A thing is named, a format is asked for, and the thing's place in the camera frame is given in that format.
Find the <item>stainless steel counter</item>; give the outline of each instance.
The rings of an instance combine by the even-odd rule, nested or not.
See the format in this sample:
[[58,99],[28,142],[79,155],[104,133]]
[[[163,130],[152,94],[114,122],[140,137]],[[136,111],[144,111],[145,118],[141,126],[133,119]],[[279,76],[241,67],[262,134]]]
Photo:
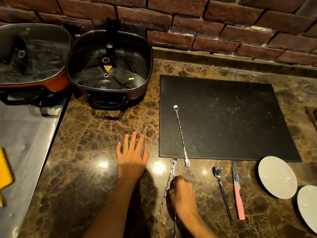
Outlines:
[[64,99],[53,108],[38,108],[0,101],[0,147],[14,176],[14,182],[1,191],[6,201],[0,208],[1,238],[18,234],[66,104]]

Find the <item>yellow cutting board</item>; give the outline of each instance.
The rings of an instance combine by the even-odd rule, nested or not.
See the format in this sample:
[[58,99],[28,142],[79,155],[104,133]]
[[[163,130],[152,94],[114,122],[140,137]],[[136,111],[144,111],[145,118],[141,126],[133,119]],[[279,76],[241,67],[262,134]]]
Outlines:
[[[0,147],[0,190],[8,186],[13,182],[12,174],[4,155],[3,149]],[[0,196],[0,207],[3,205],[3,201]]]

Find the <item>black placemat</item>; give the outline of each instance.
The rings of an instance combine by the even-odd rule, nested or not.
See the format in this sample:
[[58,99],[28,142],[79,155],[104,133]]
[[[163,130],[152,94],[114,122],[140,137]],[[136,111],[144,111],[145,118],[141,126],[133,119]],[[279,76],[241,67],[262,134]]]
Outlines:
[[161,75],[159,156],[302,161],[271,84]]

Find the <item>pot handle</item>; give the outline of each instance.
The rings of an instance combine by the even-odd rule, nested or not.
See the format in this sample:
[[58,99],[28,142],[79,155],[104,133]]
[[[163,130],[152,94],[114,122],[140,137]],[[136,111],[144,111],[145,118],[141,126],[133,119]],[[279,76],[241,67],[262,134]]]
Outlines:
[[123,96],[122,97],[122,101],[119,102],[119,103],[115,103],[117,105],[113,106],[113,105],[110,105],[112,103],[105,103],[105,104],[108,104],[108,106],[105,106],[105,105],[98,105],[98,104],[95,104],[93,102],[93,96],[90,95],[90,94],[87,94],[87,102],[89,103],[90,107],[94,108],[94,109],[97,109],[97,110],[121,110],[126,102],[128,101],[128,98],[127,96]]
[[41,88],[40,93],[34,98],[27,98],[21,100],[8,100],[9,94],[5,92],[3,89],[0,90],[0,100],[6,105],[32,105],[32,104],[39,104],[40,101],[44,96],[47,95],[46,89]]

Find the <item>marble countertop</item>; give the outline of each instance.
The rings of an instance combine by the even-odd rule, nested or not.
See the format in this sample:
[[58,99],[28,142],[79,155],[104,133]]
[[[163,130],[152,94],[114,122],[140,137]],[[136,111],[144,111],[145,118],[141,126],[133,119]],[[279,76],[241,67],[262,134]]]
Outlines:
[[[123,114],[91,109],[85,96],[72,98],[20,229],[20,238],[81,237],[117,183],[117,142],[122,142],[124,135],[133,131],[145,135],[150,159],[140,186],[132,196],[127,217],[129,232],[125,237],[150,237],[171,168],[170,159],[158,156],[160,74],[273,84],[303,159],[303,163],[289,165],[299,187],[317,185],[317,133],[304,110],[304,106],[317,104],[317,79],[155,59],[144,100]],[[106,119],[109,115],[121,118]],[[233,225],[230,225],[218,181],[212,174],[215,165],[222,169]],[[244,221],[236,216],[231,161],[194,159],[190,168],[185,167],[182,159],[176,164],[176,175],[182,174],[193,183],[199,213],[220,238],[317,237],[301,219],[295,198],[281,200],[264,192],[256,179],[256,162],[237,161],[236,166]],[[173,237],[174,222],[166,205],[158,229],[160,237]]]

